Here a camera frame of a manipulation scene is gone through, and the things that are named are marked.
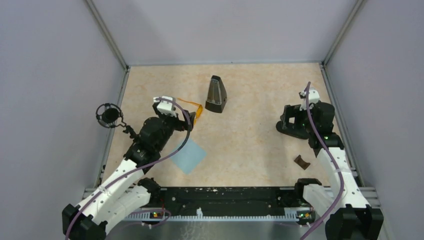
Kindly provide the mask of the black glasses case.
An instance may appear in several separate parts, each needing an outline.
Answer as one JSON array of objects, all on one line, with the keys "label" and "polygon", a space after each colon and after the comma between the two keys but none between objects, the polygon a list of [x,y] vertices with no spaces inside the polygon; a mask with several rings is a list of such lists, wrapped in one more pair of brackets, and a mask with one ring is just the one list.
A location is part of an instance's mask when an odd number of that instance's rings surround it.
[{"label": "black glasses case", "polygon": [[275,125],[276,130],[282,134],[307,140],[309,138],[308,132],[302,126],[295,126],[293,123],[288,123],[288,125],[284,125],[282,121],[278,121]]}]

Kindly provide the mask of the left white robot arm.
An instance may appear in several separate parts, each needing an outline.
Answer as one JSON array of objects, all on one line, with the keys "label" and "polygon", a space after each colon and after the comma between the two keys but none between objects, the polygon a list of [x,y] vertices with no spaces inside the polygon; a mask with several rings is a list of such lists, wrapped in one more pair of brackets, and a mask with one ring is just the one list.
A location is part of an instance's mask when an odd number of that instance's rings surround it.
[{"label": "left white robot arm", "polygon": [[77,205],[68,204],[62,210],[67,240],[104,240],[135,209],[156,206],[161,198],[160,186],[145,175],[185,147],[197,119],[196,112],[183,109],[174,98],[158,97],[152,105],[156,115],[147,118],[135,132],[117,105],[104,103],[101,108],[103,113],[95,113],[98,123],[107,129],[122,127],[132,144],[106,181]]}]

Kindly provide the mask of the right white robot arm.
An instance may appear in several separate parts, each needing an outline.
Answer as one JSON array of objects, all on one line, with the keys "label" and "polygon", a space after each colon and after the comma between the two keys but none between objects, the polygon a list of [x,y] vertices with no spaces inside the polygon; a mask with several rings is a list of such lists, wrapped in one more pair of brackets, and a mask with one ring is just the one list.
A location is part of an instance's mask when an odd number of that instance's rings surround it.
[{"label": "right white robot arm", "polygon": [[276,124],[279,132],[307,140],[325,170],[333,196],[315,178],[300,178],[293,192],[299,206],[312,206],[318,219],[308,224],[301,236],[306,240],[324,226],[328,240],[377,240],[384,223],[379,208],[373,208],[362,194],[347,160],[341,137],[334,132],[335,108],[318,101],[308,110],[302,105],[286,105]]}]

